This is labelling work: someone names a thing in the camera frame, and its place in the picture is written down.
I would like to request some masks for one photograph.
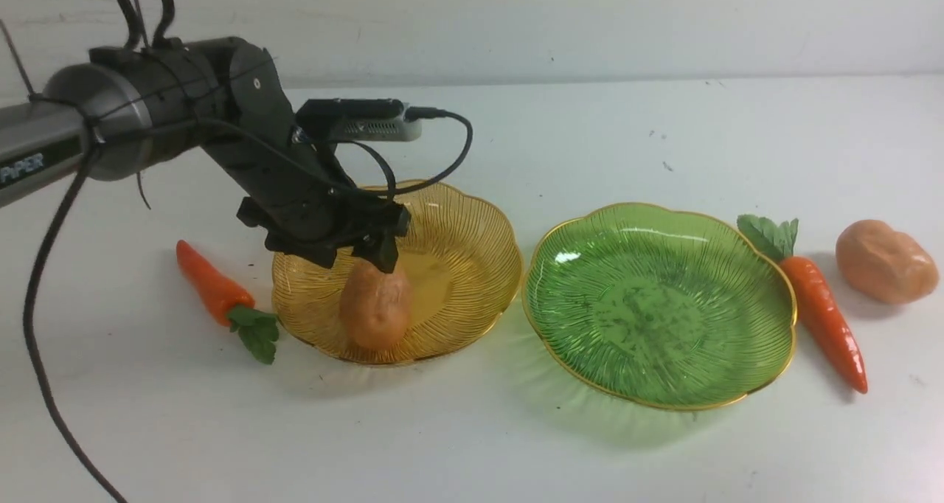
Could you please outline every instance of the amber glass plate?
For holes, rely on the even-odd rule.
[[[505,214],[445,184],[397,201],[412,215],[409,233],[398,240],[399,261],[414,286],[407,336],[385,352],[348,341],[338,319],[338,301],[352,265],[350,251],[340,251],[331,270],[276,254],[273,308],[289,333],[334,358],[377,365],[455,352],[498,321],[515,299],[524,271]]]
[[[722,221],[650,204],[554,228],[522,300],[564,368],[662,409],[734,403],[781,375],[796,346],[796,298],[775,264]]]

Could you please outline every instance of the plastic vegetable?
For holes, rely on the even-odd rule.
[[[850,224],[836,240],[836,265],[854,289],[886,304],[920,300],[940,281],[931,255],[883,221]]]
[[[224,277],[186,241],[178,241],[176,258],[180,271],[196,289],[213,319],[236,332],[257,361],[271,365],[276,359],[276,341],[279,341],[276,316],[257,311],[256,300],[249,291]]]
[[[812,260],[793,255],[799,221],[777,225],[768,218],[745,215],[737,218],[737,227],[761,254],[777,262],[785,272],[796,292],[799,320],[833,368],[853,389],[863,395],[868,392],[862,353],[826,279]]]
[[[357,259],[341,291],[338,315],[351,341],[382,352],[407,334],[411,306],[412,285],[402,262],[391,274],[384,274],[370,262]]]

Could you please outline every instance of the green plate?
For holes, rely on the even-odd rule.
[[[734,403],[786,370],[796,348],[790,282],[728,224],[614,204],[538,244],[526,315],[587,384],[661,409]]]

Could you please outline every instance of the green leaf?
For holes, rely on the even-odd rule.
[[[263,337],[259,328],[240,328],[239,338],[256,361],[271,365],[276,361],[276,343]]]
[[[737,218],[737,228],[761,254],[780,263],[793,255],[799,220],[778,225],[769,218],[743,215]]]
[[[276,359],[276,341],[279,341],[277,317],[245,305],[234,305],[226,317],[229,318],[229,331],[239,334],[253,358],[271,365]]]

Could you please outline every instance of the white tabletop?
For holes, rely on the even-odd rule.
[[[554,223],[614,201],[798,217],[798,253],[833,282],[870,392],[847,392],[802,331],[786,374],[731,408],[641,408],[570,378],[517,301],[438,361],[365,369],[285,336],[264,367],[176,270],[186,238],[268,302],[263,232],[236,220],[239,187],[194,150],[145,174],[150,212],[133,180],[88,184],[38,301],[62,413],[129,500],[944,501],[944,291],[883,308],[853,294],[829,257],[847,224],[883,218],[944,263],[944,77],[290,96],[401,97],[466,114],[475,144],[449,183],[504,209],[526,257]],[[461,141],[459,126],[437,121],[382,150],[415,178]],[[356,179],[378,181],[367,157],[343,151]],[[107,501],[46,416],[21,341],[28,271],[64,188],[0,211],[0,501]]]

